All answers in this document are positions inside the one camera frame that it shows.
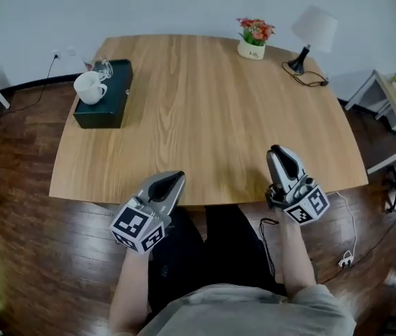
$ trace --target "table lamp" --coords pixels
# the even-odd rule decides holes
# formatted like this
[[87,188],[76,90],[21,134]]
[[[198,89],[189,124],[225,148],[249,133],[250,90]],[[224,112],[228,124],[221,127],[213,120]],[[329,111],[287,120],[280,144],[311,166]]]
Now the table lamp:
[[304,73],[304,60],[310,51],[310,46],[329,53],[332,50],[333,37],[338,20],[327,11],[310,5],[291,26],[291,30],[307,44],[301,54],[288,66],[297,74]]

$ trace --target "baseboard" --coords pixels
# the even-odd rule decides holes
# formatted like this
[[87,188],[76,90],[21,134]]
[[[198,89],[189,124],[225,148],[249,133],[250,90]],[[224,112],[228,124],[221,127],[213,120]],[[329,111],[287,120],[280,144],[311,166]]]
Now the baseboard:
[[[343,99],[338,99],[338,102],[339,102],[339,104],[341,104],[343,107],[345,107],[345,105],[347,105],[347,103],[348,103],[348,101],[344,101]],[[371,111],[370,109],[367,109],[367,108],[365,108],[365,107],[363,107],[363,106],[358,106],[357,104],[354,104],[354,105],[352,106],[352,109],[353,109],[354,111],[358,111],[358,112],[361,112],[361,113],[365,113],[365,114],[367,114],[367,115],[370,115],[370,116],[372,116],[372,117],[374,117],[374,118],[375,118],[375,117],[377,116],[377,114],[378,114],[377,112]],[[388,118],[387,118],[385,115],[382,116],[382,117],[380,117],[380,118],[379,118],[379,121],[385,125],[385,128],[386,128],[386,130],[387,130],[388,132],[393,133],[393,134],[396,135],[396,131],[393,130],[393,128],[391,127],[391,125],[390,125],[390,123],[389,123]]]
[[20,85],[7,87],[1,90],[3,94],[13,94],[19,90],[24,90],[26,88],[38,87],[42,85],[52,85],[53,83],[63,83],[63,82],[72,82],[75,81],[77,77],[79,77],[81,73],[74,73],[72,75],[63,75],[63,76],[55,76],[49,78],[43,78],[42,80],[35,80],[26,83],[21,83]]

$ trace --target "white mug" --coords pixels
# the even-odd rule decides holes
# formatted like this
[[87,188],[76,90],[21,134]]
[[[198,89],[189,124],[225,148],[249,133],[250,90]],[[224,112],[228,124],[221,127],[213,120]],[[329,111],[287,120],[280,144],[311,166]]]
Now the white mug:
[[88,71],[77,77],[73,88],[83,102],[96,104],[105,95],[108,86],[100,83],[100,75],[96,71]]

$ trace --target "wall outlet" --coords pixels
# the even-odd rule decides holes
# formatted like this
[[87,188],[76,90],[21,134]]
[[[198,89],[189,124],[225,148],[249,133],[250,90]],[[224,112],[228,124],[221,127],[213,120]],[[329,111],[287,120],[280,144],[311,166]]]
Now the wall outlet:
[[56,48],[52,50],[52,56],[54,59],[55,59],[55,55],[58,55],[58,59],[61,59],[61,53]]
[[67,55],[69,55],[69,56],[76,56],[76,55],[77,55],[77,52],[76,52],[75,48],[69,46],[69,47],[67,48]]

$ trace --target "glass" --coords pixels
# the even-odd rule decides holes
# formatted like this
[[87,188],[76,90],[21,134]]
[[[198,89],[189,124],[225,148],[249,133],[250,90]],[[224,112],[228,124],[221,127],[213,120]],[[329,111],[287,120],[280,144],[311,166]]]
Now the glass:
[[96,71],[100,76],[100,81],[110,78],[113,75],[113,67],[105,57],[87,57],[83,56],[83,64],[87,71]]

